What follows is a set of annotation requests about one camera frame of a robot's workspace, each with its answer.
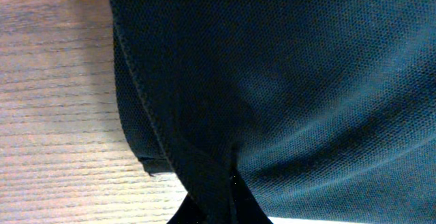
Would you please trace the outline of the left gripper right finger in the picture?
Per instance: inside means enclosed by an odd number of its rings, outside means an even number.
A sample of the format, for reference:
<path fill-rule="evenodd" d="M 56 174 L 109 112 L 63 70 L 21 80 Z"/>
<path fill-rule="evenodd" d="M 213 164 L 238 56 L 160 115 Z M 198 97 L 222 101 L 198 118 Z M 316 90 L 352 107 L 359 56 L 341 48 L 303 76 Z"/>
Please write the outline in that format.
<path fill-rule="evenodd" d="M 232 199 L 238 224 L 273 224 L 238 172 L 232 173 Z"/>

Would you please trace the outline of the black t-shirt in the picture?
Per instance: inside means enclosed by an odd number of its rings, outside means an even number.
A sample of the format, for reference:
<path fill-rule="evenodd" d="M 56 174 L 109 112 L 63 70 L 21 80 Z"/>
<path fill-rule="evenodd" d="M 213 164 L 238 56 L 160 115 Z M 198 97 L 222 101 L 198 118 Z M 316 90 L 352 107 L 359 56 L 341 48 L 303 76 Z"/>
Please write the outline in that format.
<path fill-rule="evenodd" d="M 149 174 L 237 223 L 435 222 L 435 0 L 110 0 L 116 100 Z"/>

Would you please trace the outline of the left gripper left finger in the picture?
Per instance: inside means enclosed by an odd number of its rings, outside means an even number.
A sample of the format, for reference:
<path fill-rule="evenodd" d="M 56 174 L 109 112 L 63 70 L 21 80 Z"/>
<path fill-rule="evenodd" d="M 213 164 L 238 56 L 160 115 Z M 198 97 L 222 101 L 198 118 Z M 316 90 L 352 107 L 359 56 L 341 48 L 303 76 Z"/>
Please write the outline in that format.
<path fill-rule="evenodd" d="M 183 200 L 180 208 L 167 224 L 203 224 L 206 215 L 200 210 L 189 194 Z"/>

